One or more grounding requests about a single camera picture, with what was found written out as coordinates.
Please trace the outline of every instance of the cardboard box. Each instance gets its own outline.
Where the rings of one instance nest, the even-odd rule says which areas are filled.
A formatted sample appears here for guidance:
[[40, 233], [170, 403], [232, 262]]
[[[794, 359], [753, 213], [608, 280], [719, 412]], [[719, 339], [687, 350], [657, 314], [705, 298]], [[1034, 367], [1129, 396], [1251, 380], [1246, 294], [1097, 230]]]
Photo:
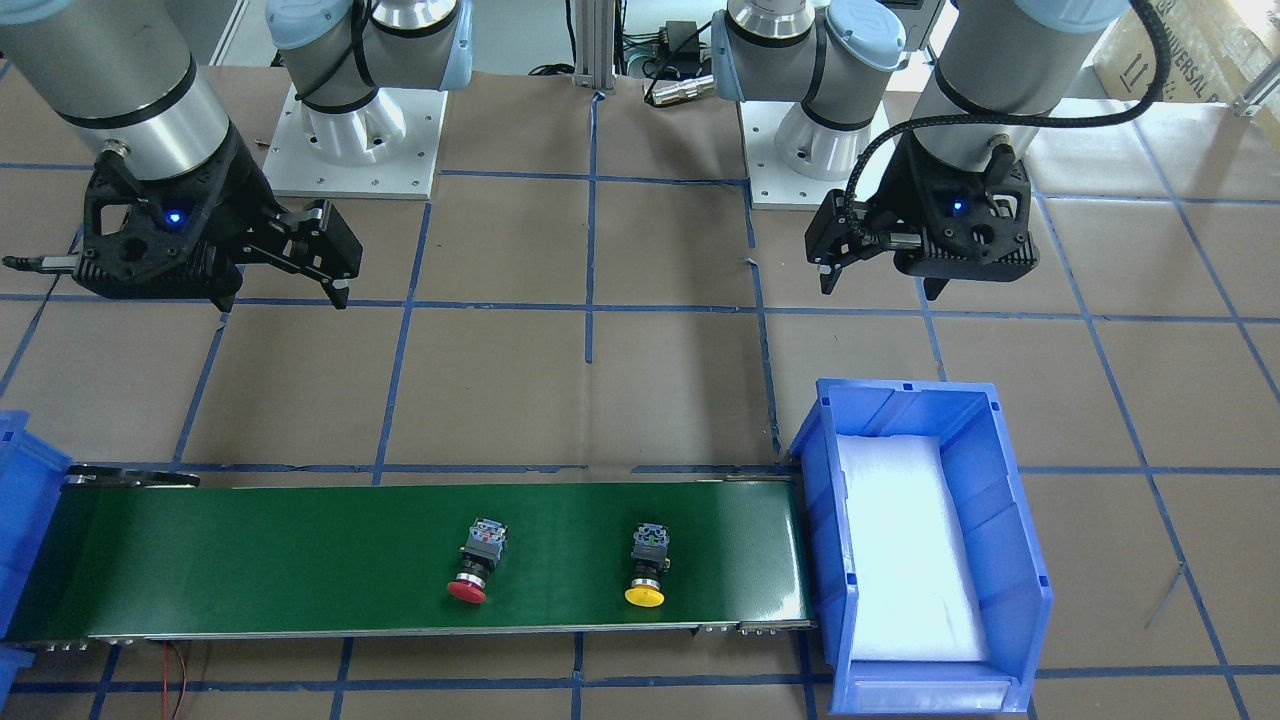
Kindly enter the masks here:
[[[1172, 50], [1167, 102], [1230, 104], [1280, 53], [1280, 0], [1156, 0]], [[1093, 69], [1111, 97], [1137, 100], [1155, 74], [1147, 31], [1129, 14], [1102, 40]], [[1280, 152], [1280, 94], [1253, 118]]]

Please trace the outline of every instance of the metal frame post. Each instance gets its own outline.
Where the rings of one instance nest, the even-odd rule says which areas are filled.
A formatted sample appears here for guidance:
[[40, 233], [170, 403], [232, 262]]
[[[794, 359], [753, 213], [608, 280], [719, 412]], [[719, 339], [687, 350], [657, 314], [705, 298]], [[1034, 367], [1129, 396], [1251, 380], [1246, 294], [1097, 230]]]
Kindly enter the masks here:
[[577, 63], [573, 85], [613, 92], [613, 22], [617, 0], [576, 0]]

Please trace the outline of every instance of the light blue joint cap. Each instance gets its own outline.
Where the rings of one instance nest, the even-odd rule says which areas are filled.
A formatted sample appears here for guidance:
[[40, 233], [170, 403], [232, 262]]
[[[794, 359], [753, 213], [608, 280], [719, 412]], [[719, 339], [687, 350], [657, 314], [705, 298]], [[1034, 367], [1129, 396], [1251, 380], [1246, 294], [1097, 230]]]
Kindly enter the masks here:
[[827, 26], [845, 50], [868, 65], [892, 72], [906, 49], [906, 29], [876, 0], [832, 0]]
[[728, 44], [724, 10], [716, 10], [712, 15], [712, 74], [716, 77], [716, 95], [733, 102], [746, 100], [733, 67], [733, 47]]
[[471, 65], [475, 59], [475, 47], [471, 42], [471, 0], [461, 0], [458, 8], [458, 27], [453, 31], [453, 47], [449, 49], [449, 59], [444, 63], [444, 76], [440, 78], [440, 90], [462, 90], [471, 85]]
[[266, 27], [276, 47], [296, 50], [333, 29], [349, 12], [349, 0], [269, 0]]
[[51, 18], [76, 0], [0, 0], [0, 26], [20, 26]]
[[1083, 35], [1111, 24], [1129, 9], [1129, 0], [1014, 0], [1039, 24]]

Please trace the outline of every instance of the yellow mushroom button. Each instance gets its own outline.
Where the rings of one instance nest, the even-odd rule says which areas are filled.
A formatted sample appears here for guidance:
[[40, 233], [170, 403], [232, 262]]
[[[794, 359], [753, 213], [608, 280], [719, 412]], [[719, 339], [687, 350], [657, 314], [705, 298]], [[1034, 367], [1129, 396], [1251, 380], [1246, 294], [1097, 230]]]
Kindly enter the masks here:
[[639, 607], [658, 607], [667, 600], [662, 591], [649, 585], [630, 587], [623, 594], [626, 594], [627, 602]]

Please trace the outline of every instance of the grid floor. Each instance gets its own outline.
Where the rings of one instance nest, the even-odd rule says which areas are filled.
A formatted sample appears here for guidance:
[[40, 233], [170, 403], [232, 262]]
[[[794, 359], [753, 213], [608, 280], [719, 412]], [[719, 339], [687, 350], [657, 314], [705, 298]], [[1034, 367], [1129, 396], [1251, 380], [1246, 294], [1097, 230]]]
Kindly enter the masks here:
[[[283, 70], [210, 76], [270, 138]], [[8, 67], [0, 113], [0, 247], [65, 251], [90, 158]], [[212, 486], [660, 480], [788, 473], [817, 377], [989, 380], [1057, 594], [1029, 716], [1280, 716], [1280, 161], [1256, 128], [1170, 105], [1042, 133], [1043, 266], [938, 302], [883, 259], [820, 296], [809, 215], [750, 209], [739, 132], [718, 100], [477, 76], [433, 202], [339, 202], [366, 247], [351, 309], [262, 268], [221, 315], [0, 274], [3, 405], [78, 460]], [[817, 644], [189, 643], [183, 715], [820, 717]], [[142, 716], [160, 676], [157, 647], [41, 653], [3, 717]]]

